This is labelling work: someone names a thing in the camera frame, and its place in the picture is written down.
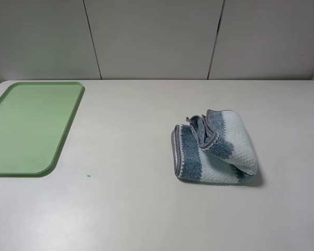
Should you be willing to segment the blue white striped towel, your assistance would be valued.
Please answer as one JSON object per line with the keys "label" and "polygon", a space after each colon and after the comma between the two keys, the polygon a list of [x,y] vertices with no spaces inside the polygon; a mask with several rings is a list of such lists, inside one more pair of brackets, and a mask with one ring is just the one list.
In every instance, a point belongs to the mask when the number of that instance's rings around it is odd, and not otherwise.
{"label": "blue white striped towel", "polygon": [[239,184],[252,179],[258,161],[249,134],[233,110],[207,110],[177,124],[171,134],[174,173],[180,180]]}

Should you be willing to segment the green plastic tray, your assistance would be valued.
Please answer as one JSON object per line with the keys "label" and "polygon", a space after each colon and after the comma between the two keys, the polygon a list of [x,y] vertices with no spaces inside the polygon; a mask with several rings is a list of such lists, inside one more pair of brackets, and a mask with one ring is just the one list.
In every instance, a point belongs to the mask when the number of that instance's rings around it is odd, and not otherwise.
{"label": "green plastic tray", "polygon": [[17,82],[0,96],[0,177],[54,169],[84,93],[79,82]]}

